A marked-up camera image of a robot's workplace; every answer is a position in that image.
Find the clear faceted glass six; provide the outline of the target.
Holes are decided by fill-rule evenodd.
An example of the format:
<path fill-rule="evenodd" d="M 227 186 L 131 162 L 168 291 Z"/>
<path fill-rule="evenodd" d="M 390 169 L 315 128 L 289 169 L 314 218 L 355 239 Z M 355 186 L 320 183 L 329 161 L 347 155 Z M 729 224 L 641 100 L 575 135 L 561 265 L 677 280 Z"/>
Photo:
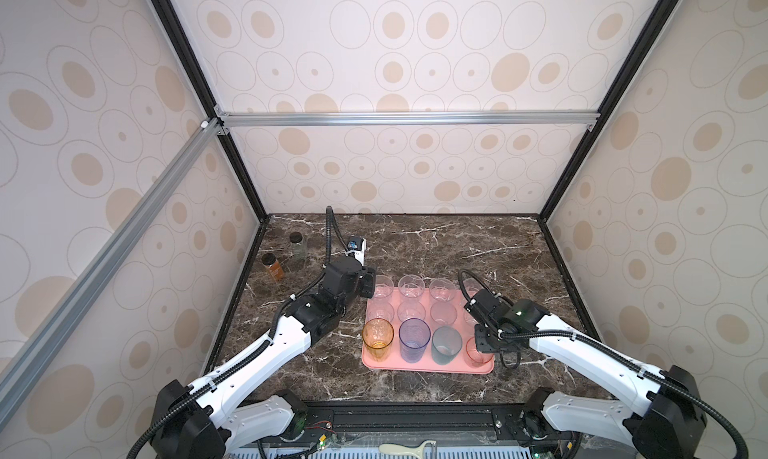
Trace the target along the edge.
<path fill-rule="evenodd" d="M 408 319 L 424 320 L 426 311 L 420 302 L 403 302 L 398 306 L 397 316 L 401 322 Z"/>

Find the yellow tall plastic tumbler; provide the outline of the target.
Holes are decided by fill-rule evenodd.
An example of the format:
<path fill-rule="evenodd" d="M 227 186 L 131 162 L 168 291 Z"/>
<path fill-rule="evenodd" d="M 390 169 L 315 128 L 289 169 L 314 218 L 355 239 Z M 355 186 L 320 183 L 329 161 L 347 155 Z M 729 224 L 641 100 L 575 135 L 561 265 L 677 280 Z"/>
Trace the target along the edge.
<path fill-rule="evenodd" d="M 373 361 L 382 362 L 390 354 L 394 328 L 386 319 L 371 319 L 364 325 L 362 339 L 368 356 Z"/>

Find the teal tall plastic tumbler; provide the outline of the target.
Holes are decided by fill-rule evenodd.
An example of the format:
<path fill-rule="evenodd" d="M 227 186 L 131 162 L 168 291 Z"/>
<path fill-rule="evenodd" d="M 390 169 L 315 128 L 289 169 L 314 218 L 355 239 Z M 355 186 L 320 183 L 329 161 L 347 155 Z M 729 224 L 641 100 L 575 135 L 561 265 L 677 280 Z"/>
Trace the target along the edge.
<path fill-rule="evenodd" d="M 447 365 L 461 352 L 463 339 L 451 326 L 441 326 L 434 333 L 431 341 L 431 357 L 438 365 Z"/>

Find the clear faceted glass three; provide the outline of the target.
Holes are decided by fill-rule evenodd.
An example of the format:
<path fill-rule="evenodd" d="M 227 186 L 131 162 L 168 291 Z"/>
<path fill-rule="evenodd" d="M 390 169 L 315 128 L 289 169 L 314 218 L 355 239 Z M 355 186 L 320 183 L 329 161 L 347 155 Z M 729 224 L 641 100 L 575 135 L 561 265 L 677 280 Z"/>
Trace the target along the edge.
<path fill-rule="evenodd" d="M 452 301 L 457 292 L 457 285 L 447 278 L 432 278 L 429 283 L 430 297 L 439 302 Z"/>

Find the clear faceted glass one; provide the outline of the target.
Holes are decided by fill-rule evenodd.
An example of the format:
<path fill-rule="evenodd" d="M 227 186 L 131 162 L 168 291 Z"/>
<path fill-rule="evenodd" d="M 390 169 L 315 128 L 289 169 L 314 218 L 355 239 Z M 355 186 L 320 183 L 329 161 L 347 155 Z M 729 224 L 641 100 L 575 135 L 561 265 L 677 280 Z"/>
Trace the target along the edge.
<path fill-rule="evenodd" d="M 402 302 L 420 302 L 426 289 L 424 279 L 416 274 L 406 274 L 398 281 L 398 292 Z"/>

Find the blue tall plastic tumbler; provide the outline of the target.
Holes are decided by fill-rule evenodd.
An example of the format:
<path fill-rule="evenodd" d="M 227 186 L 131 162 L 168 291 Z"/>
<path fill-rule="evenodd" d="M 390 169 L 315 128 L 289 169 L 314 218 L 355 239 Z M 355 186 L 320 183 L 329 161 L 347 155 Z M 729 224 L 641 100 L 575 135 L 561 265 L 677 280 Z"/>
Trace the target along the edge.
<path fill-rule="evenodd" d="M 429 325 L 419 318 L 406 319 L 399 327 L 400 356 L 406 363 L 419 362 L 432 333 Z"/>

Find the small pink plastic cup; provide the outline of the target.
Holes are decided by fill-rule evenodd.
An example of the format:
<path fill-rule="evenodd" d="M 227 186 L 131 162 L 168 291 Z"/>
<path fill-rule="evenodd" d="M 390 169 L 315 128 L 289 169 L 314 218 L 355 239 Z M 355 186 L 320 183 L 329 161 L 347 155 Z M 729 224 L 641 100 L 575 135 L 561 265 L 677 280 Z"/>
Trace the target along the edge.
<path fill-rule="evenodd" d="M 465 345 L 465 353 L 467 355 L 467 361 L 473 368 L 483 367 L 490 363 L 494 359 L 492 353 L 481 352 L 476 344 L 474 338 L 470 338 Z"/>

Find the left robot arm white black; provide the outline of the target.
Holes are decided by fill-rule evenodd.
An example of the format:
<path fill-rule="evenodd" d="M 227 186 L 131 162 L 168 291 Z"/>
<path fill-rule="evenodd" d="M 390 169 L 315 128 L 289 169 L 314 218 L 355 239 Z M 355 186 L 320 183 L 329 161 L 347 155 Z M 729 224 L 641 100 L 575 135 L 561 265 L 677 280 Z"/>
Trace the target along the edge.
<path fill-rule="evenodd" d="M 159 458 L 224 458 L 260 439 L 299 434 L 305 404 L 282 391 L 251 405 L 244 400 L 293 358 L 335 330 L 348 305 L 374 295 L 376 270 L 364 263 L 366 241 L 350 237 L 313 292 L 290 296 L 266 333 L 233 359 L 187 385 L 173 380 L 156 398 L 152 423 L 128 452 L 150 446 Z"/>

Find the clear faceted glass four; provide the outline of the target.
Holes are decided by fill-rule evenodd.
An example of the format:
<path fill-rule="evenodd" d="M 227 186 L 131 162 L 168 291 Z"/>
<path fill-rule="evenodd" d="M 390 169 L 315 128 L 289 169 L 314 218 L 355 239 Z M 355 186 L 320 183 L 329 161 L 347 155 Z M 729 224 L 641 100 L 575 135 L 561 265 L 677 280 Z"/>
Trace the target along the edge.
<path fill-rule="evenodd" d="M 462 294 L 467 302 L 470 302 L 472 298 L 483 289 L 483 286 L 473 278 L 463 280 L 462 285 L 464 288 Z"/>

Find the clear faceted glass two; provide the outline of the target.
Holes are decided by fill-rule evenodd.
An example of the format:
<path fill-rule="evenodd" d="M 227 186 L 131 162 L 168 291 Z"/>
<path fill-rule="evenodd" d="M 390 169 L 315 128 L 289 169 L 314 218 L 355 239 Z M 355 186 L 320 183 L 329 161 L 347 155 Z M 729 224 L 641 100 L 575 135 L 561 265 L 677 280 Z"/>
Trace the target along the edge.
<path fill-rule="evenodd" d="M 394 319 L 394 308 L 389 302 L 371 301 L 367 304 L 366 320 L 384 319 L 392 322 Z"/>

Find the small clear round cup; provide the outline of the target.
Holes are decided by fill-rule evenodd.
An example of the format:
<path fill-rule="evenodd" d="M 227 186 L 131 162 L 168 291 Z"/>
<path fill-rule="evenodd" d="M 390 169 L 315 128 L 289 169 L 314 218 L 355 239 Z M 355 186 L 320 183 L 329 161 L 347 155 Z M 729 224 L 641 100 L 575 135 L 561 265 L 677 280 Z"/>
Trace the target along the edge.
<path fill-rule="evenodd" d="M 462 317 L 464 322 L 470 326 L 474 326 L 477 323 L 474 317 L 465 308 L 462 308 Z"/>

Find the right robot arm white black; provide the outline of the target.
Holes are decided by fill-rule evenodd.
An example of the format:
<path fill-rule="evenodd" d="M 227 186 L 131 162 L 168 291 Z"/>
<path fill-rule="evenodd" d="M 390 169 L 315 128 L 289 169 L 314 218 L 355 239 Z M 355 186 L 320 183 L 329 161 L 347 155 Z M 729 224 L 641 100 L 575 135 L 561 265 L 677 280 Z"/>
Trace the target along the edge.
<path fill-rule="evenodd" d="M 486 288 L 462 293 L 476 322 L 479 350 L 500 355 L 529 348 L 596 383 L 611 399 L 540 387 L 518 423 L 531 441 L 586 433 L 634 447 L 646 458 L 692 458 L 707 425 L 692 375 L 632 359 L 571 327 L 530 300 L 511 302 Z"/>

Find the clear faceted glass five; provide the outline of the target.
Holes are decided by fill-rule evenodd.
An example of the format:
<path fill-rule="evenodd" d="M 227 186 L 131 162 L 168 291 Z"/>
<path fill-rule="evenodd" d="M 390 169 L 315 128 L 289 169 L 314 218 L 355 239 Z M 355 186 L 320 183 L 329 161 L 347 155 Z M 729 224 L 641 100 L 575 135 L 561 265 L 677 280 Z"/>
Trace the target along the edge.
<path fill-rule="evenodd" d="M 389 302 L 394 291 L 394 282 L 390 276 L 378 274 L 375 281 L 373 300 Z"/>

